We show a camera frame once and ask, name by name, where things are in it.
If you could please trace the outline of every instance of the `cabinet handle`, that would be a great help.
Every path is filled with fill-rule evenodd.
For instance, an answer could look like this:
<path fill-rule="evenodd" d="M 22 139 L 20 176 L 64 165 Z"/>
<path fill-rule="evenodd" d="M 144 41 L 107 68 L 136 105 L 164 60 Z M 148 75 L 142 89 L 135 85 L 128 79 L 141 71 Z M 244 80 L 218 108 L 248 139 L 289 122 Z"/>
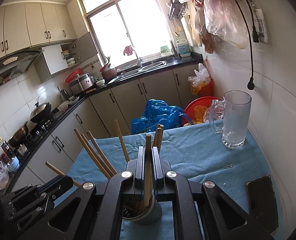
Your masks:
<path fill-rule="evenodd" d="M 179 80 L 178 80 L 178 75 L 177 75 L 177 74 L 176 74 L 176 78 L 177 78 L 178 86 L 180 86 L 180 84 L 179 84 Z"/>
<path fill-rule="evenodd" d="M 80 116 L 79 116 L 78 114 L 76 114 L 76 117 L 79 118 L 79 120 L 80 120 L 80 124 L 82 124 L 82 120 L 81 120 Z"/>
<path fill-rule="evenodd" d="M 58 138 L 58 136 L 55 137 L 55 140 L 56 140 L 56 141 L 58 140 L 58 141 L 61 143 L 61 147 L 62 147 L 62 148 L 65 147 L 65 145 L 61 142 L 61 140 Z"/>
<path fill-rule="evenodd" d="M 141 89 L 140 89 L 140 86 L 139 86 L 139 84 L 137 84 L 137 85 L 138 85 L 138 88 L 139 88 L 139 91 L 140 91 L 140 93 L 141 93 L 141 94 L 143 94 L 143 93 L 141 92 Z"/>
<path fill-rule="evenodd" d="M 111 98 L 112 102 L 115 103 L 115 101 L 113 100 L 113 98 L 111 96 L 111 93 L 109 93 L 109 95 L 110 95 L 110 98 Z"/>
<path fill-rule="evenodd" d="M 146 90 L 146 88 L 145 88 L 145 84 L 144 84 L 144 83 L 143 83 L 143 87 L 144 87 L 145 93 L 147 94 L 147 90 Z"/>
<path fill-rule="evenodd" d="M 53 140 L 53 144 L 58 147 L 59 152 L 61 152 L 61 148 L 58 146 L 58 144 Z"/>

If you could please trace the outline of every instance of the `pot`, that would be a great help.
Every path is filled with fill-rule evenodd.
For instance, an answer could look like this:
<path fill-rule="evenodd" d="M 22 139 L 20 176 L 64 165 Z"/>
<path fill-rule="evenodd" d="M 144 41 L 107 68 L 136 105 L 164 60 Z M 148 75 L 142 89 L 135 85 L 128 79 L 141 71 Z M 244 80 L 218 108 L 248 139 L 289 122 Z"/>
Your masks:
<path fill-rule="evenodd" d="M 75 96 L 86 92 L 86 90 L 92 85 L 94 85 L 94 83 L 88 73 L 81 76 L 77 74 L 76 77 L 69 83 L 69 87 Z"/>
<path fill-rule="evenodd" d="M 38 99 L 39 97 L 37 98 L 37 103 L 35 104 L 36 108 L 30 114 L 30 120 L 33 123 L 38 123 L 48 117 L 52 110 L 52 105 L 49 102 L 39 105 Z"/>
<path fill-rule="evenodd" d="M 11 147 L 17 148 L 23 143 L 23 140 L 26 138 L 28 134 L 28 127 L 27 123 L 25 122 L 22 127 L 20 127 L 14 135 L 9 139 L 8 143 L 10 144 Z"/>

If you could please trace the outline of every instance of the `glass handle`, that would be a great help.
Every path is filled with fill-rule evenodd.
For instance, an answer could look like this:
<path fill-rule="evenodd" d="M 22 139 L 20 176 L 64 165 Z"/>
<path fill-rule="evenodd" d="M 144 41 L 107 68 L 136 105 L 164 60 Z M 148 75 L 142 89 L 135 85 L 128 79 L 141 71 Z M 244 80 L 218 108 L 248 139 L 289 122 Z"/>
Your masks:
<path fill-rule="evenodd" d="M 209 109 L 209 123 L 210 123 L 211 128 L 215 131 L 215 133 L 222 133 L 223 127 L 219 128 L 214 123 L 214 110 L 218 106 L 218 103 L 219 103 L 218 99 L 212 100 L 212 104 Z"/>

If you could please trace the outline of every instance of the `hanging plastic bag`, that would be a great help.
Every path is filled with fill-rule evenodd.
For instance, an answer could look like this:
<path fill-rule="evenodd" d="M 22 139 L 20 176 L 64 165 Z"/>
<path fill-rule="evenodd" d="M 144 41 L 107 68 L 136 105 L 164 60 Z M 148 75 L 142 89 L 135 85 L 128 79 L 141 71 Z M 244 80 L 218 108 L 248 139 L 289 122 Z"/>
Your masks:
<path fill-rule="evenodd" d="M 204 0 L 206 28 L 239 49 L 249 43 L 247 27 L 235 0 Z"/>

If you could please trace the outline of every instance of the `bottle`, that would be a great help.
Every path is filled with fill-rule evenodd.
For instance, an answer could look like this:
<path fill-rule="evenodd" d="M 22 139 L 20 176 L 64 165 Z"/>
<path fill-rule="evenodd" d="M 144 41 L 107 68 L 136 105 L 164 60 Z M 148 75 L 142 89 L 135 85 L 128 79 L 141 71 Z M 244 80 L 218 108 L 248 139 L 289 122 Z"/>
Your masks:
<path fill-rule="evenodd" d="M 6 153 L 9 159 L 11 159 L 15 155 L 13 150 L 8 145 L 8 143 L 5 140 L 3 140 L 1 137 L 0 137 L 0 146 L 4 150 L 4 152 Z"/>

